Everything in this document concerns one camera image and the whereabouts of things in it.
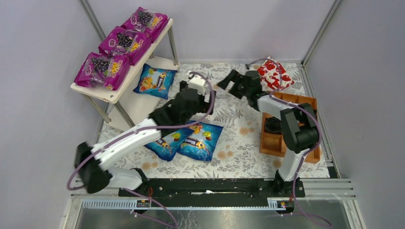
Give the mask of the blue candy bag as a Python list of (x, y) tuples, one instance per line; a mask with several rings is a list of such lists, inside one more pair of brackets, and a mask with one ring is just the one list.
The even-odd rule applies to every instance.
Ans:
[(154, 152), (160, 159), (172, 161), (184, 140), (193, 133), (189, 128), (182, 128), (157, 141), (148, 143), (145, 147)]
[(169, 90), (177, 72), (177, 70), (155, 68), (149, 64), (144, 64), (139, 83), (133, 92), (168, 100)]
[(223, 127), (199, 122), (188, 128), (193, 133), (180, 144), (177, 153), (199, 161), (211, 161)]

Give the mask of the purple candy bag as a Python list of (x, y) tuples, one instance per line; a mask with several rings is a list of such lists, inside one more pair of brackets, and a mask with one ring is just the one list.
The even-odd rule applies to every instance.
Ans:
[(126, 56), (131, 65), (136, 65), (151, 44), (152, 38), (147, 33), (116, 26), (99, 44), (98, 50), (107, 56)]
[(155, 42), (169, 19), (166, 14), (138, 7), (121, 27), (131, 31), (143, 32), (151, 38), (152, 42)]
[(74, 83), (81, 87), (104, 87), (116, 91), (130, 68), (130, 60), (123, 55), (106, 56), (91, 52), (82, 64)]

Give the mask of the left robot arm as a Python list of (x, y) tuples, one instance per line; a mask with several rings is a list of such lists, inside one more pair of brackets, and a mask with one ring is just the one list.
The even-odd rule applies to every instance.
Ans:
[(188, 76), (174, 99), (155, 109), (139, 124), (103, 143), (79, 144), (75, 169), (67, 181), (68, 190), (85, 189), (94, 194), (107, 187), (137, 189), (146, 180), (143, 173), (114, 167), (114, 163), (146, 144), (197, 124), (197, 121), (189, 121), (196, 113), (208, 116), (213, 111), (216, 92), (209, 78), (194, 71)]

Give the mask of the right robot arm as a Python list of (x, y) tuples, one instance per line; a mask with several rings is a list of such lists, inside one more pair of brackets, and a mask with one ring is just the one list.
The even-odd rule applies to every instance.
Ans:
[(277, 98), (274, 93), (264, 91), (257, 71), (240, 74), (232, 70), (217, 85), (226, 89), (230, 82), (234, 83), (228, 91), (231, 95), (238, 99), (246, 97), (252, 108), (281, 121), (281, 133), (287, 151), (281, 167), (276, 171), (273, 189), (279, 193), (294, 190), (307, 154), (318, 147), (321, 140), (320, 127), (312, 106), (308, 103), (287, 102)]

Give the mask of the white two-tier shelf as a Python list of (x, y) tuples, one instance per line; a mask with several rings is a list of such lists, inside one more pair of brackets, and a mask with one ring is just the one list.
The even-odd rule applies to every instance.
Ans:
[[(155, 109), (160, 101), (159, 97), (133, 92), (139, 82), (143, 65), (148, 64), (167, 70), (179, 69), (172, 26), (173, 19), (169, 19), (156, 41), (148, 48), (138, 63), (129, 69), (118, 90), (112, 91), (103, 87), (86, 88), (75, 83), (72, 83), (70, 88), (84, 96), (107, 126), (119, 131), (126, 131), (140, 123)], [(154, 54), (156, 47), (165, 35), (168, 35), (173, 59), (158, 57)]]

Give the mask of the red poppy folded cloth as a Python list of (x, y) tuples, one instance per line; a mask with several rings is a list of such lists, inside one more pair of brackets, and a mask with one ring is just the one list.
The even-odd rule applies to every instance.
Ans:
[(260, 81), (268, 91), (281, 91), (295, 84), (281, 63), (268, 56), (257, 69)]

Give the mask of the black green rolled item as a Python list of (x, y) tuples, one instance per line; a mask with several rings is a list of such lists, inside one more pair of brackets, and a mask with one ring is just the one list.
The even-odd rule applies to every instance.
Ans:
[(276, 117), (269, 117), (265, 119), (265, 133), (269, 134), (282, 134), (281, 120)]

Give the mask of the wooden compartment tray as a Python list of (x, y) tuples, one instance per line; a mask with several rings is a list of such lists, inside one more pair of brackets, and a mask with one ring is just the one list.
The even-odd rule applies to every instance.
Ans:
[[(287, 93), (280, 93), (275, 92), (274, 96), (285, 100), (287, 102), (293, 102), (297, 104), (308, 103), (312, 106), (312, 108), (316, 111), (317, 110), (317, 100), (313, 97), (307, 97), (303, 95), (294, 95), (294, 94), (287, 94)], [(282, 134), (274, 134), (270, 133), (266, 129), (266, 120), (272, 118), (273, 116), (267, 113), (262, 114), (262, 129), (261, 129), (261, 140), (260, 140), (260, 147), (259, 152), (262, 154), (284, 157), (287, 147), (284, 142), (284, 138)], [(316, 164), (320, 161), (320, 153), (321, 149), (320, 146), (316, 148), (314, 151), (310, 152), (305, 162)]]

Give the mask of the aluminium frame post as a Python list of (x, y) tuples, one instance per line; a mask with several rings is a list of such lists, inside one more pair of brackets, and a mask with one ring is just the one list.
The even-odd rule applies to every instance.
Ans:
[(332, 3), (331, 8), (329, 9), (325, 19), (323, 20), (314, 40), (312, 41), (309, 49), (307, 50), (304, 58), (301, 61), (301, 64), (307, 65), (311, 56), (315, 52), (321, 38), (323, 37), (323, 34), (325, 33), (326, 29), (328, 28), (330, 22), (332, 21), (334, 15), (336, 14), (337, 10), (339, 9), (340, 5), (342, 4), (343, 0), (334, 0)]

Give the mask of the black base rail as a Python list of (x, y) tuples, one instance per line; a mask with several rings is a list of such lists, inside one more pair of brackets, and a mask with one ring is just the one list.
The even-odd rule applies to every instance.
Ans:
[(293, 200), (272, 179), (151, 178), (135, 190), (169, 207), (268, 207), (269, 199)]

